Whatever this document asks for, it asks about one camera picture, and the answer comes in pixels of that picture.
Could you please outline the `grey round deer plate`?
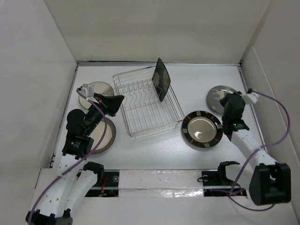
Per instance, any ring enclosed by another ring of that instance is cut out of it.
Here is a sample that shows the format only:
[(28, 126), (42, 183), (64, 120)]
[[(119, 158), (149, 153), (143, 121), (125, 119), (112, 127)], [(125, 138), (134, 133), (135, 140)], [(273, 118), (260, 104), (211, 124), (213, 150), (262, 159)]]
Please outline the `grey round deer plate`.
[(235, 89), (225, 85), (213, 87), (207, 94), (206, 100), (208, 107), (215, 113), (222, 115), (224, 112), (224, 107), (219, 101), (223, 99), (226, 94), (233, 94), (235, 92), (237, 92)]

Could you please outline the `black rimmed striped round plate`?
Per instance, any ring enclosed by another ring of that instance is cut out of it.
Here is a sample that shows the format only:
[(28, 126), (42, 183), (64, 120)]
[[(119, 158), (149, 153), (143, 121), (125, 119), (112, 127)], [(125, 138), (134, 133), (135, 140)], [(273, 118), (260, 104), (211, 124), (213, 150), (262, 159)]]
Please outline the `black rimmed striped round plate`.
[(221, 122), (207, 111), (194, 111), (186, 115), (181, 132), (187, 143), (196, 148), (212, 148), (223, 137)]

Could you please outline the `black square floral plate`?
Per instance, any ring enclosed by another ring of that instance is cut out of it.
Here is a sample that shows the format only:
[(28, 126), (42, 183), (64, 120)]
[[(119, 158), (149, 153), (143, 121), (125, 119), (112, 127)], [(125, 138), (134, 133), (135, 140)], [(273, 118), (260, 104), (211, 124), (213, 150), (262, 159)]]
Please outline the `black square floral plate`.
[(159, 101), (163, 102), (169, 90), (171, 79), (165, 64), (160, 58), (157, 60), (154, 74), (152, 76), (152, 84), (157, 92)]

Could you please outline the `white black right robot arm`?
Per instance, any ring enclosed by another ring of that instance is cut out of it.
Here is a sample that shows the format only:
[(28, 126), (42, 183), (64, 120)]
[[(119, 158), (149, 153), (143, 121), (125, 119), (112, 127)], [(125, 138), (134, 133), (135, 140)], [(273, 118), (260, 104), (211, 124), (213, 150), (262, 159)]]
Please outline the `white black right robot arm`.
[(257, 206), (288, 203), (291, 201), (291, 169), (286, 163), (280, 163), (266, 151), (267, 145), (260, 145), (252, 136), (249, 127), (242, 119), (246, 105), (258, 102), (260, 92), (249, 89), (247, 94), (226, 94), (220, 100), (224, 107), (222, 115), (223, 132), (246, 158), (233, 181), (234, 188), (247, 165), (253, 174), (246, 180), (251, 200)]

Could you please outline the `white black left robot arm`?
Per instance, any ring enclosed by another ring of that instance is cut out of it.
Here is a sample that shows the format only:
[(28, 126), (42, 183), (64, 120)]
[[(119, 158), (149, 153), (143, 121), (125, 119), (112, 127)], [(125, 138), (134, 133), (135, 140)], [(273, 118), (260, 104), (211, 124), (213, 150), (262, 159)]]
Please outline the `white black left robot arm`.
[(87, 113), (80, 109), (68, 113), (66, 141), (56, 178), (28, 212), (25, 221), (29, 225), (72, 224), (72, 215), (88, 191), (105, 182), (104, 166), (86, 160), (97, 149), (90, 134), (102, 120), (108, 126), (106, 116), (114, 117), (124, 98), (96, 94), (88, 98), (91, 107)]

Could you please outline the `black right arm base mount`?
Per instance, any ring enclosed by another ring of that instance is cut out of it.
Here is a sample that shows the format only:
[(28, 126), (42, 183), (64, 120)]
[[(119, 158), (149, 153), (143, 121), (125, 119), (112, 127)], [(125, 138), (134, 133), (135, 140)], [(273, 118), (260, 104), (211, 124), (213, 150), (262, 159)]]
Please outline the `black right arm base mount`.
[(242, 190), (239, 185), (236, 185), (231, 193), (233, 181), (221, 177), (217, 171), (202, 171), (201, 176), (197, 179), (203, 185), (204, 197), (223, 197), (223, 196), (245, 196), (246, 190)]

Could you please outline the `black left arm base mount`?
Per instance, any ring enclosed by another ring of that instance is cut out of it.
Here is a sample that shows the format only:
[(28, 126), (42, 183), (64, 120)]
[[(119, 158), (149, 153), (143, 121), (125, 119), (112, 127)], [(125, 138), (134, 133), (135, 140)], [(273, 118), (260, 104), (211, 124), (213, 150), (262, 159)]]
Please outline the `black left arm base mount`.
[(98, 181), (85, 195), (85, 197), (118, 197), (119, 196), (119, 170), (105, 170), (104, 177)]

